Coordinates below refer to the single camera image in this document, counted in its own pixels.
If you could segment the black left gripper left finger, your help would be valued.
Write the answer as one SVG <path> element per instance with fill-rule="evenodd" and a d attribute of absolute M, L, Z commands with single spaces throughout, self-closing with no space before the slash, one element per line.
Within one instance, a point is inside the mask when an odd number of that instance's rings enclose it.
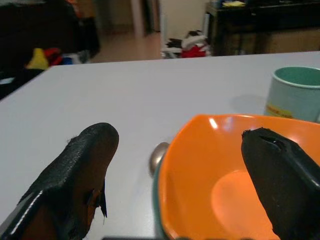
<path fill-rule="evenodd" d="M 3 240 L 81 240 L 96 209 L 107 215 L 106 172 L 119 134 L 100 122 L 72 138 L 0 226 Z"/>

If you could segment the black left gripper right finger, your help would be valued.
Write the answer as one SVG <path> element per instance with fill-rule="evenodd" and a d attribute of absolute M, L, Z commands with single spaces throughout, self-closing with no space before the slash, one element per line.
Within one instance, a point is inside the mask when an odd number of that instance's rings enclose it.
<path fill-rule="evenodd" d="M 320 167 L 294 141 L 268 129 L 242 133 L 241 154 L 273 232 L 320 238 Z"/>

